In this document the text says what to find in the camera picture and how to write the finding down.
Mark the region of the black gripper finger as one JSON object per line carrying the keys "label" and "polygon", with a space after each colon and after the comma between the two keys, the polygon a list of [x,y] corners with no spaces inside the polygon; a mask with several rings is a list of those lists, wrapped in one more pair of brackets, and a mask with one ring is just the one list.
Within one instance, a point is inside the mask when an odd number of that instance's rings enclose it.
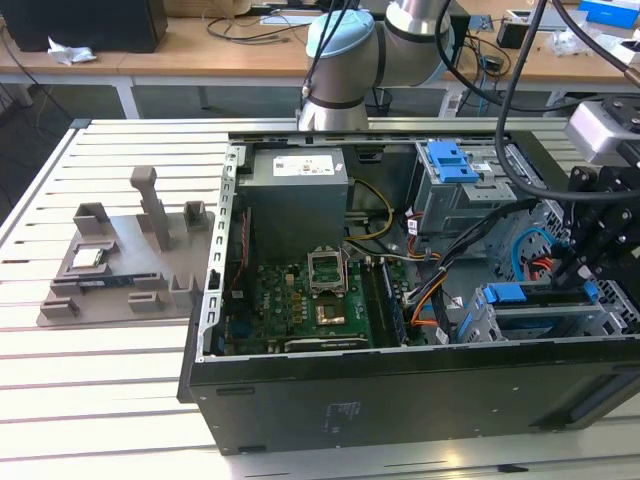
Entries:
{"label": "black gripper finger", "polygon": [[632,300],[639,298],[639,202],[590,204],[595,255],[574,255],[566,242],[552,249],[552,283],[577,287],[594,278],[614,281]]}
{"label": "black gripper finger", "polygon": [[[570,172],[570,193],[594,193],[597,173],[588,167],[574,167]],[[562,204],[563,224],[568,231],[567,243],[574,255],[595,255],[594,216],[591,205],[585,202],[567,201]]]}

